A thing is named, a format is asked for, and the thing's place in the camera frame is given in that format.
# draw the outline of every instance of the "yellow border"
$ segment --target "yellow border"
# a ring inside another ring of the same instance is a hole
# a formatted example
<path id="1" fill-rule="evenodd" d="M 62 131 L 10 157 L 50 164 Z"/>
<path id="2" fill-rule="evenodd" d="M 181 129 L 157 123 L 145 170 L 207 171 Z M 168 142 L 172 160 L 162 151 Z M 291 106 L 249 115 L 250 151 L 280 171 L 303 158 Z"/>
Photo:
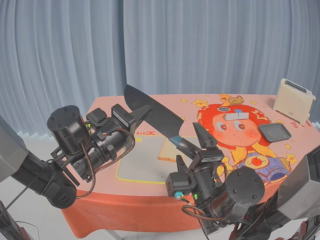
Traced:
<path id="1" fill-rule="evenodd" d="M 140 136 L 153 136 L 153 137 L 164 137 L 163 135 L 141 135 L 141 134 L 138 134 L 138 135 L 134 135 L 134 136 L 137 136 L 137 137 L 140 137 Z M 197 137 L 197 136 L 181 136 L 182 138 L 185 138 L 185 137 Z M 119 175 L 118 175 L 118 171 L 119 171 L 119 168 L 120 168 L 120 164 L 121 164 L 121 160 L 119 160 L 118 162 L 118 165 L 117 165 L 117 169 L 115 170 L 115 177 L 119 180 L 119 181 L 122 181 L 122 182 L 136 182 L 136 183 L 147 183 L 147 184 L 161 184 L 161 185 L 165 185 L 166 182 L 165 181 L 147 181 L 147 180 L 137 180 L 137 179 L 126 179 L 126 178 L 120 178 Z"/>

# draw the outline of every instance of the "black knife blade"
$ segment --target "black knife blade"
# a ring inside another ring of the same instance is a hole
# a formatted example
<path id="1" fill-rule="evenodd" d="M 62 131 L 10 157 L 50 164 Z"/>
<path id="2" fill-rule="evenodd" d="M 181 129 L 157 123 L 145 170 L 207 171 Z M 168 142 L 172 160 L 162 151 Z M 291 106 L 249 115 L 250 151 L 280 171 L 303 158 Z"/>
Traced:
<path id="1" fill-rule="evenodd" d="M 184 121 L 161 103 L 128 84 L 124 89 L 124 99 L 132 111 L 150 105 L 151 111 L 143 120 L 168 139 L 179 135 Z"/>

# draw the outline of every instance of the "small dark tray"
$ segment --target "small dark tray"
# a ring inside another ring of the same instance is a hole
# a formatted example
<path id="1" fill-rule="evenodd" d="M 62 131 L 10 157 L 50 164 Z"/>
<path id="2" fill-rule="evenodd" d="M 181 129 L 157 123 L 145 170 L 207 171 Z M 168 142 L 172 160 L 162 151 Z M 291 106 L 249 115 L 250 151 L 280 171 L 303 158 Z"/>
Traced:
<path id="1" fill-rule="evenodd" d="M 290 132 L 280 122 L 259 125 L 259 130 L 268 142 L 285 141 L 291 138 Z"/>

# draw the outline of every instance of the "white label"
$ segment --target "white label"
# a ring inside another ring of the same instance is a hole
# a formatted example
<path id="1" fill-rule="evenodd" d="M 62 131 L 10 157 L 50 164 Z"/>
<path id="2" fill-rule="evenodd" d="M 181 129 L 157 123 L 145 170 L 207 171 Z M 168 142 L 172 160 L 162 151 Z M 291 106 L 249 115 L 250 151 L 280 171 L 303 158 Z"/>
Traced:
<path id="1" fill-rule="evenodd" d="M 120 116 L 116 111 L 113 111 L 113 114 L 126 126 L 129 127 L 129 124 Z"/>
<path id="2" fill-rule="evenodd" d="M 222 156 L 217 156 L 217 157 L 205 157 L 202 159 L 202 163 L 203 162 L 214 162 L 214 161 L 219 161 L 222 159 Z"/>

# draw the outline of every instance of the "blue knife bolster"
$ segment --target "blue knife bolster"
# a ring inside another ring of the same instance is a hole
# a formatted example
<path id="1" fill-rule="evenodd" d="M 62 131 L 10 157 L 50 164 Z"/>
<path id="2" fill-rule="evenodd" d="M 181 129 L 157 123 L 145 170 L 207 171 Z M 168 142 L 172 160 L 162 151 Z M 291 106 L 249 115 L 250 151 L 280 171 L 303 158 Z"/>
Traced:
<path id="1" fill-rule="evenodd" d="M 170 138 L 169 141 L 177 147 L 177 146 L 179 146 L 179 143 L 182 141 L 182 137 L 180 135 L 177 135 L 177 136 Z"/>

